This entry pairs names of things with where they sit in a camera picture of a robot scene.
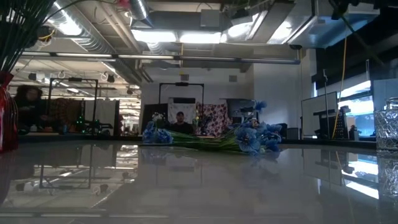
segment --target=exposed ceiling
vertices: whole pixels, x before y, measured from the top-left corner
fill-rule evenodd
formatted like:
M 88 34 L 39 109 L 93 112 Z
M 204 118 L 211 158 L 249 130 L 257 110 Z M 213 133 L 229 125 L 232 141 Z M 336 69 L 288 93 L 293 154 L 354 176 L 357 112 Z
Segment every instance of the exposed ceiling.
M 313 9 L 314 1 L 322 3 L 321 12 Z M 67 5 L 69 0 L 58 0 L 53 7 L 56 11 L 60 7 Z M 248 17 L 256 18 L 252 21 L 251 29 L 258 23 L 258 31 L 255 32 L 252 40 L 235 39 L 228 40 L 221 44 L 182 44 L 180 42 L 161 43 L 168 54 L 172 55 L 192 55 L 207 57 L 237 57 L 237 58 L 276 58 L 276 59 L 296 59 L 298 52 L 289 45 L 284 44 L 298 35 L 300 30 L 312 33 L 321 22 L 321 19 L 313 23 L 314 17 L 330 17 L 333 8 L 326 6 L 327 0 L 268 0 L 268 1 L 233 1 L 233 0 L 147 0 L 150 14 L 165 12 L 173 16 L 177 12 L 198 14 L 201 10 L 213 9 L 220 11 L 227 21 L 231 22 L 231 16 L 237 9 L 249 8 Z M 29 51 L 41 52 L 67 52 L 67 53 L 91 53 L 91 54 L 152 54 L 145 42 L 137 41 L 131 33 L 130 12 L 125 7 L 106 4 L 94 1 L 84 1 L 59 12 L 49 20 L 48 25 L 57 28 L 57 32 L 52 36 L 50 42 L 36 45 Z M 286 26 L 286 20 L 301 21 L 291 22 Z M 65 27 L 65 23 L 72 21 L 74 26 Z M 180 25 L 186 25 L 187 21 L 179 21 Z M 278 35 L 282 37 L 282 42 L 270 45 L 270 40 Z M 309 47 L 313 47 L 315 42 L 309 42 Z M 21 57 L 14 71 L 16 79 L 11 86 L 21 83 L 33 83 L 34 85 L 44 86 L 47 83 L 38 81 L 32 82 L 27 79 L 30 72 L 43 73 L 45 77 L 58 77 L 64 71 L 65 77 L 95 78 L 98 79 L 100 87 L 114 88 L 114 90 L 101 90 L 101 96 L 126 96 L 127 88 L 139 86 L 141 83 L 157 82 L 156 77 L 148 76 L 144 70 L 152 67 L 167 68 L 234 68 L 240 72 L 245 72 L 249 68 L 249 63 L 231 62 L 212 62 L 212 61 L 150 61 L 136 59 L 113 59 L 98 60 L 98 58 L 61 58 L 61 57 Z M 107 74 L 115 75 L 114 83 L 107 83 Z M 76 88 L 88 88 L 87 83 L 73 84 Z M 85 95 L 93 94 L 93 90 L 85 90 Z M 71 94 L 65 89 L 57 94 Z M 135 90 L 134 97 L 140 95 L 139 90 Z

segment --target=ceiling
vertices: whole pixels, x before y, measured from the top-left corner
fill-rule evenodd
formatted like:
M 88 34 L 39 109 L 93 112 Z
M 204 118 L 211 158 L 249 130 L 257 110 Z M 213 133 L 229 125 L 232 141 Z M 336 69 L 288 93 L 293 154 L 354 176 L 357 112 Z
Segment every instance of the ceiling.
M 68 4 L 69 0 L 58 0 L 60 7 Z M 311 0 L 296 1 L 233 1 L 233 0 L 147 0 L 149 12 L 200 12 L 202 9 L 215 9 L 222 12 L 229 12 L 240 7 L 250 6 L 250 10 L 258 8 L 267 11 L 266 22 L 261 22 L 259 31 L 252 41 L 235 41 L 223 44 L 181 44 L 163 43 L 162 47 L 168 54 L 191 55 L 206 57 L 236 57 L 236 58 L 276 58 L 276 59 L 297 59 L 298 51 L 293 50 L 288 44 L 267 44 L 267 38 L 277 32 L 279 24 L 289 17 L 289 12 L 297 10 L 294 8 L 298 3 L 309 6 Z M 130 31 L 131 18 L 129 10 L 115 5 L 105 4 L 96 1 L 83 1 L 71 6 L 52 17 L 47 25 L 56 27 L 57 31 L 50 42 L 38 42 L 35 47 L 28 51 L 41 52 L 66 52 L 66 53 L 91 53 L 91 54 L 151 54 L 145 42 L 137 41 Z M 66 34 L 60 27 L 58 20 L 72 20 L 81 34 Z M 250 63 L 239 62 L 214 62 L 214 61 L 151 61 L 138 59 L 114 59 L 113 61 L 98 60 L 98 58 L 62 58 L 62 57 L 27 57 L 22 56 L 17 63 L 13 73 L 16 74 L 11 86 L 20 84 L 38 85 L 44 88 L 48 83 L 41 80 L 32 81 L 27 78 L 29 73 L 43 74 L 45 78 L 56 78 L 65 75 L 65 78 L 78 77 L 98 79 L 102 90 L 99 95 L 108 97 L 126 96 L 128 88 L 134 89 L 133 95 L 139 99 L 141 92 L 139 86 L 142 83 L 164 81 L 159 75 L 159 69 L 184 69 L 184 68 L 230 68 L 244 73 Z M 108 75 L 114 75 L 114 83 L 108 83 Z M 92 85 L 87 83 L 74 83 L 70 85 L 76 88 L 84 88 L 86 93 L 79 92 L 79 96 L 90 96 L 95 91 Z M 58 95 L 71 95 L 66 89 L 53 92 Z

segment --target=lamp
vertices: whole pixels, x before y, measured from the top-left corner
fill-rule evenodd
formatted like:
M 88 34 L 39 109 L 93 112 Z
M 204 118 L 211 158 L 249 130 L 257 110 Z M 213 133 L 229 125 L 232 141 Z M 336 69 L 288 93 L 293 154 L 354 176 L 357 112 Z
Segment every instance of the lamp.
M 114 83 L 114 76 L 113 75 L 108 75 L 108 79 L 106 79 L 108 83 Z

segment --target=blue flower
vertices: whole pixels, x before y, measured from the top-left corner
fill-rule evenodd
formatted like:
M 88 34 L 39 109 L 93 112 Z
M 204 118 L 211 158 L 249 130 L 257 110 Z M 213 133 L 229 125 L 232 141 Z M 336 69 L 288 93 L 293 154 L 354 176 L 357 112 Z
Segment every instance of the blue flower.
M 243 152 L 251 152 L 260 149 L 260 142 L 257 140 L 256 137 L 257 131 L 252 128 L 239 128 L 236 130 L 236 143 L 239 144 L 239 148 Z
M 264 134 L 267 131 L 267 125 L 264 122 L 261 122 L 259 126 L 256 128 L 257 136 Z
M 172 144 L 173 137 L 166 129 L 158 129 L 156 141 L 163 144 Z
M 262 109 L 267 107 L 267 103 L 265 101 L 256 101 L 254 103 L 254 110 L 258 113 L 262 113 Z
M 153 121 L 149 121 L 149 122 L 147 123 L 146 129 L 153 129 L 154 126 L 155 126 L 155 123 L 154 123 Z
M 142 134 L 142 141 L 144 143 L 154 143 L 155 142 L 155 129 L 145 129 L 144 133 Z
M 267 130 L 272 133 L 278 133 L 282 129 L 282 126 L 279 124 L 267 124 Z
M 279 148 L 277 147 L 277 145 L 281 141 L 282 141 L 282 138 L 278 134 L 268 132 L 268 133 L 265 133 L 262 135 L 260 144 L 274 152 L 279 152 Z

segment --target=partition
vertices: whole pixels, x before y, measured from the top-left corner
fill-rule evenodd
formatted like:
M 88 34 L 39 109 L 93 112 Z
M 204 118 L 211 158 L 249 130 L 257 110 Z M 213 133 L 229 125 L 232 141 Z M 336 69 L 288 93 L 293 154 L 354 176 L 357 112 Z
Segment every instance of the partition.
M 303 116 L 302 130 L 304 136 L 314 136 L 315 130 L 320 129 L 319 116 L 313 114 L 326 111 L 325 100 L 325 95 L 321 95 L 301 102 Z M 327 94 L 327 102 L 327 109 L 337 112 L 337 92 Z

